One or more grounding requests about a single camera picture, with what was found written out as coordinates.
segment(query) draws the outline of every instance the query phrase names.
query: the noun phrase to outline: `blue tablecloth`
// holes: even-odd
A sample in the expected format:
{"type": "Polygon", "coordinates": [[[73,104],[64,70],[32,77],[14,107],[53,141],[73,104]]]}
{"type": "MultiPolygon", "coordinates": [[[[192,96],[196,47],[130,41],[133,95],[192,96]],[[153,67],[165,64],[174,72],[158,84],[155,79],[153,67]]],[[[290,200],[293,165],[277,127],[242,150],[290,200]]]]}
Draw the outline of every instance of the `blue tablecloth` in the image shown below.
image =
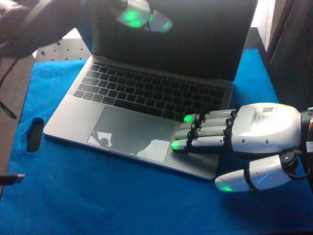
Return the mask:
{"type": "MultiPolygon", "coordinates": [[[[265,234],[313,230],[307,181],[253,193],[216,189],[198,180],[43,136],[26,151],[34,118],[47,123],[84,62],[34,66],[8,172],[26,174],[5,187],[0,234],[265,234]]],[[[232,104],[277,102],[257,50],[245,51],[232,104]]],[[[222,155],[218,174],[244,160],[222,155]]]]}

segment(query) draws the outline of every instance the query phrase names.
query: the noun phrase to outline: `black laptop screen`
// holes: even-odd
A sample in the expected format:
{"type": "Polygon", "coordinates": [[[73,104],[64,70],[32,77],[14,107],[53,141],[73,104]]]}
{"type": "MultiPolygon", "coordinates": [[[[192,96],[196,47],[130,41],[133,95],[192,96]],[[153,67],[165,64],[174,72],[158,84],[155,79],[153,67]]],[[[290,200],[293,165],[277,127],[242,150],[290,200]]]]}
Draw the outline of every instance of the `black laptop screen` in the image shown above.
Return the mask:
{"type": "Polygon", "coordinates": [[[93,54],[233,81],[256,0],[91,0],[93,54]]]}

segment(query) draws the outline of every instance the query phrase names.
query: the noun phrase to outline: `robotic hand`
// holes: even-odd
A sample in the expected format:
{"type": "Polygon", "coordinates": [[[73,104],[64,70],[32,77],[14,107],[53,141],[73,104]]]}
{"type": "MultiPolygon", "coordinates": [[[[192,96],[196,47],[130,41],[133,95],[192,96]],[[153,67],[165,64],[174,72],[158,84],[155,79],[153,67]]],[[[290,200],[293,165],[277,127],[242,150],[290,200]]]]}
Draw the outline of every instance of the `robotic hand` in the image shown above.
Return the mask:
{"type": "Polygon", "coordinates": [[[248,191],[280,186],[296,176],[297,156],[303,164],[312,152],[313,118],[309,110],[299,113],[294,107],[256,103],[234,110],[187,115],[172,142],[175,152],[212,153],[230,151],[255,159],[244,169],[215,180],[223,191],[248,191]]]}

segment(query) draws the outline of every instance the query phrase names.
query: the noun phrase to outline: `black keyboard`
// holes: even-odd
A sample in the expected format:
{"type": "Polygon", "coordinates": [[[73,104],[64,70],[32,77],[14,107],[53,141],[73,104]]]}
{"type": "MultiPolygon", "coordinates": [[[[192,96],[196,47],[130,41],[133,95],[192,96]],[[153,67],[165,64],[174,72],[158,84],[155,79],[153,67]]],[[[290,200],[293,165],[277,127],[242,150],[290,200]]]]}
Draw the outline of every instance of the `black keyboard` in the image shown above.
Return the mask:
{"type": "Polygon", "coordinates": [[[94,62],[74,96],[183,121],[187,114],[221,109],[224,88],[94,62]]]}

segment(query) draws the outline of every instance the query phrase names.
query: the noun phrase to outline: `silver laptop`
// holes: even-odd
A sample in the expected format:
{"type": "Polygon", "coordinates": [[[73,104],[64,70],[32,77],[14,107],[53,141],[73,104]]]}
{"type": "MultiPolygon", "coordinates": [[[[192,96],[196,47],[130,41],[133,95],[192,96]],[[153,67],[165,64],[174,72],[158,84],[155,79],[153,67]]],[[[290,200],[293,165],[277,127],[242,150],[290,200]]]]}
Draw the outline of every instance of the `silver laptop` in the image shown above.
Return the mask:
{"type": "Polygon", "coordinates": [[[219,155],[177,154],[170,142],[185,115],[228,109],[256,1],[90,1],[93,55],[44,133],[214,178],[219,155]]]}

